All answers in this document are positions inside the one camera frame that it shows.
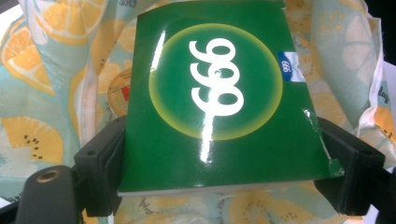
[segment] blue and white sticker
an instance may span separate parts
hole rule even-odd
[[[296,52],[279,52],[279,67],[285,81],[305,82],[305,77],[299,69],[298,55]]]

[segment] black plastic object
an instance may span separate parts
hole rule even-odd
[[[324,144],[330,156],[342,163],[345,175],[317,180],[317,189],[339,213],[363,216],[372,204],[383,223],[396,223],[396,174],[382,168],[385,156],[328,120],[318,121]]]
[[[122,150],[124,147],[126,117],[108,124],[75,155],[78,179],[83,189],[78,191],[78,202],[90,217],[106,217],[115,213],[121,198],[120,184]]]
[[[53,166],[31,175],[25,183],[17,224],[80,223],[73,176],[67,166]]]

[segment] circular logo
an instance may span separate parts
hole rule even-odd
[[[149,94],[159,115],[195,138],[226,140],[259,129],[276,112],[283,81],[271,51],[239,28],[189,27],[157,46]]]

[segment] sticker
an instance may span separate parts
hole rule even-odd
[[[108,105],[110,106],[111,112],[113,112],[116,117],[125,116],[127,113],[131,76],[131,68],[122,71],[114,77],[108,88]]]
[[[285,81],[305,82],[303,73],[298,68],[298,55],[296,52],[279,52],[279,67]]]

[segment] patterned cloth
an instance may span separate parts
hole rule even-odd
[[[0,196],[73,155],[115,117],[111,80],[132,67],[145,0],[20,0],[24,15],[0,47]],[[360,134],[394,165],[395,137],[381,83],[379,20],[359,0],[288,0],[286,16],[319,116]],[[312,182],[174,197],[125,198],[116,223],[343,223]],[[87,223],[106,223],[88,218]]]

